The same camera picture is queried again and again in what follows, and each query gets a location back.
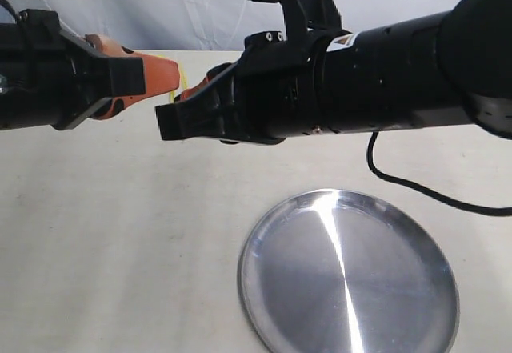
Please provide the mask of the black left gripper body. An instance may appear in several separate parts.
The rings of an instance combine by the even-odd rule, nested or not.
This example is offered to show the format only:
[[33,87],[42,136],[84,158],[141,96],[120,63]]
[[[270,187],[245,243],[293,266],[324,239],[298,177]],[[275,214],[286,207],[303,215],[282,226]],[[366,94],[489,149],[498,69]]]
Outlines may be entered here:
[[15,103],[17,128],[72,130],[117,97],[144,93],[143,61],[111,57],[60,25],[54,11],[21,12],[33,51],[30,86]]

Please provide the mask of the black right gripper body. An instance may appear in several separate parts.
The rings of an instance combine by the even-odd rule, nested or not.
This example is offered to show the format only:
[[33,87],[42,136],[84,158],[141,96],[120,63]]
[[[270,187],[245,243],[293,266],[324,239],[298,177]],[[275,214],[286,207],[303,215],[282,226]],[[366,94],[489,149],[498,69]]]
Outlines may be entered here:
[[298,41],[280,31],[252,34],[221,88],[224,143],[277,145],[330,132],[322,67],[331,35],[308,31]]

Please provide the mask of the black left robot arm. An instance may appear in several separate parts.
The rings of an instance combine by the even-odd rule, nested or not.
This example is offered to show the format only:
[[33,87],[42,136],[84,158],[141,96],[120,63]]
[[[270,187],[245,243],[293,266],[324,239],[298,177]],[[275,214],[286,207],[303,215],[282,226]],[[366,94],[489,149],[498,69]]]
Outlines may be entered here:
[[1,128],[72,130],[111,119],[148,98],[177,90],[178,64],[133,51],[100,34],[77,36],[52,10],[14,10],[1,25]]

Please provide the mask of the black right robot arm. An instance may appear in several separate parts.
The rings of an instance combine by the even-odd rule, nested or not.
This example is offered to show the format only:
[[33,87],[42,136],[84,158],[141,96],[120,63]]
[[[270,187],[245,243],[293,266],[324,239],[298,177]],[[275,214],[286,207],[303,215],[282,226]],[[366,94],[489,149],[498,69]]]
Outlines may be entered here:
[[314,134],[474,124],[511,136],[511,0],[461,0],[447,12],[363,32],[333,0],[282,7],[284,32],[246,38],[191,96],[158,106],[162,139],[276,145]]

